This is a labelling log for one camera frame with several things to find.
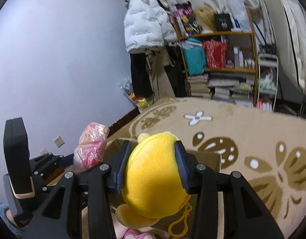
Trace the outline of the beige patterned carpet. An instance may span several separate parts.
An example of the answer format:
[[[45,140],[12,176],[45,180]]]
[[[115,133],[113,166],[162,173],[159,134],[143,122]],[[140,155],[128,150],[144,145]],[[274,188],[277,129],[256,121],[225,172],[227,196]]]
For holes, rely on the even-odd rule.
[[[169,131],[184,147],[220,156],[247,179],[286,238],[306,228],[306,120],[198,98],[162,98],[112,139]]]

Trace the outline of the cream padded chair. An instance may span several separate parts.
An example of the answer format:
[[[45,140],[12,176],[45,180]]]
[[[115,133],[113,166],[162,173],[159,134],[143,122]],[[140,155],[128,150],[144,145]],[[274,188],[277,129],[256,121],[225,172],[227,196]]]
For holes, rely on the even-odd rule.
[[[299,0],[264,0],[274,30],[280,65],[306,95],[306,12]]]

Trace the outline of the white puffer jacket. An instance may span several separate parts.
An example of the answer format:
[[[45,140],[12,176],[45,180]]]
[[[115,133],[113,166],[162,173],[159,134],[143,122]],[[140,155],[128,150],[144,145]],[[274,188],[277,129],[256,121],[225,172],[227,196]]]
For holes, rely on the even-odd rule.
[[[129,0],[123,24],[130,54],[160,50],[177,39],[169,15],[158,0]]]

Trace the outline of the pink bear plush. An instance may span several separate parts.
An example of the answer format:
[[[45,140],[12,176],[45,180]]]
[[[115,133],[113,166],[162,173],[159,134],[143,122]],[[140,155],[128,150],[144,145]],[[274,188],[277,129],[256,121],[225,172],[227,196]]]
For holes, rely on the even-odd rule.
[[[133,229],[128,229],[124,234],[123,239],[156,239],[156,237],[147,232],[139,234]]]

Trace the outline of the lower wall socket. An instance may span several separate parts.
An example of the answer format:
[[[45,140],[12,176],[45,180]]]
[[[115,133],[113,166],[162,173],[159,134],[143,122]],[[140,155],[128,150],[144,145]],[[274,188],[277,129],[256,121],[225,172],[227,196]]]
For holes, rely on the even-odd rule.
[[[40,151],[40,155],[45,155],[45,154],[49,154],[49,151],[46,148]]]

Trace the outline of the blonde wig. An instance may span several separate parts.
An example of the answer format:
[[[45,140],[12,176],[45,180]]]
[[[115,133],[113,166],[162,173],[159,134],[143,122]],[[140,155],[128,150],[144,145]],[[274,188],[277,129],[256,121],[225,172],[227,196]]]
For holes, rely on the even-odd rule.
[[[214,10],[210,7],[197,7],[193,10],[193,13],[203,31],[216,31]]]

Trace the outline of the pink towel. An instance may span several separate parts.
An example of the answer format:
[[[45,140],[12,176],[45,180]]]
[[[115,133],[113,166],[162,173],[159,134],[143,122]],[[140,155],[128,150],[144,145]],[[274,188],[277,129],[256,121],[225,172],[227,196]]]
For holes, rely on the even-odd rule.
[[[85,128],[74,150],[75,173],[82,173],[103,161],[108,134],[109,128],[100,123],[92,122]]]

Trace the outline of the wooden shelf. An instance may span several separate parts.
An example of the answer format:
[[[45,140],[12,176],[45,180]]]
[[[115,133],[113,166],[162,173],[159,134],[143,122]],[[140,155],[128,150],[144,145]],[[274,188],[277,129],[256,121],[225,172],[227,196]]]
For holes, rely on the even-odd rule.
[[[250,13],[177,4],[173,26],[182,54],[188,96],[252,107],[258,80],[256,37]]]

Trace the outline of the white metal cart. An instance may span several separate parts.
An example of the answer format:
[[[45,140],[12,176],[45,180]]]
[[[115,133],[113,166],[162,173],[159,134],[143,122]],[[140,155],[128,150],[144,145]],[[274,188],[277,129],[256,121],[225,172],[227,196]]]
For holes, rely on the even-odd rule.
[[[279,60],[276,55],[260,53],[258,55],[258,91],[256,107],[272,113],[275,109],[278,81]]]

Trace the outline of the black box number 40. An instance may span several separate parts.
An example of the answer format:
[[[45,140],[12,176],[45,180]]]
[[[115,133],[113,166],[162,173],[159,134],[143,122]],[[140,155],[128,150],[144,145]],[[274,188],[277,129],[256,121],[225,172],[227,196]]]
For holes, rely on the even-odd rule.
[[[214,23],[217,31],[231,31],[233,28],[229,14],[214,14]]]

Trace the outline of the red patterned bag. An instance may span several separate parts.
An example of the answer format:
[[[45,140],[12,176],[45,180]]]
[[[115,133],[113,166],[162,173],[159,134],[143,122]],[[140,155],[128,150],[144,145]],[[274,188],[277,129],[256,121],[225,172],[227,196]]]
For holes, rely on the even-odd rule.
[[[210,69],[223,69],[227,62],[227,43],[216,40],[203,41],[206,54],[207,67]]]

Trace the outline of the stack of books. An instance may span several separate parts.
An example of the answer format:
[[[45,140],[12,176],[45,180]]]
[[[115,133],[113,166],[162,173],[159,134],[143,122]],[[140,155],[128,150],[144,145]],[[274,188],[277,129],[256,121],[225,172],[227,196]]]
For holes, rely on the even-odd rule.
[[[210,99],[210,88],[208,88],[208,75],[188,76],[190,94],[192,97],[200,97]]]

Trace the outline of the black hanging coat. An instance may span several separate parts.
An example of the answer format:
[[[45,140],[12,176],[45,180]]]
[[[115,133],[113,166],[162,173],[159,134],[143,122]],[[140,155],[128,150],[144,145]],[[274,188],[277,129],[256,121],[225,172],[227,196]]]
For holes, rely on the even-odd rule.
[[[153,95],[149,75],[146,71],[145,53],[130,54],[130,69],[133,91],[136,96],[148,98]]]

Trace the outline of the wall socket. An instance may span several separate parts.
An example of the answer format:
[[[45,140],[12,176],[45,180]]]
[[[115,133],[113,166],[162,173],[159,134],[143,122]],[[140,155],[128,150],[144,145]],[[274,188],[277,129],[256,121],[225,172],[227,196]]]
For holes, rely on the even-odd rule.
[[[55,138],[55,139],[53,140],[53,142],[54,142],[54,144],[55,144],[58,148],[62,147],[62,146],[65,144],[65,142],[64,142],[64,140],[61,138],[61,136],[58,136],[57,138]]]
[[[45,155],[45,154],[49,154],[49,151],[46,148],[40,151],[40,155]]]

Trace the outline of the white plastic bag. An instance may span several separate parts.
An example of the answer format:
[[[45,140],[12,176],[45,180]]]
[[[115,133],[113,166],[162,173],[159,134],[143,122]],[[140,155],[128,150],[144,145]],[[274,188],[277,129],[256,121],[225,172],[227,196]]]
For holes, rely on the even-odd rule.
[[[251,32],[251,25],[244,0],[228,0],[230,11],[244,32]]]

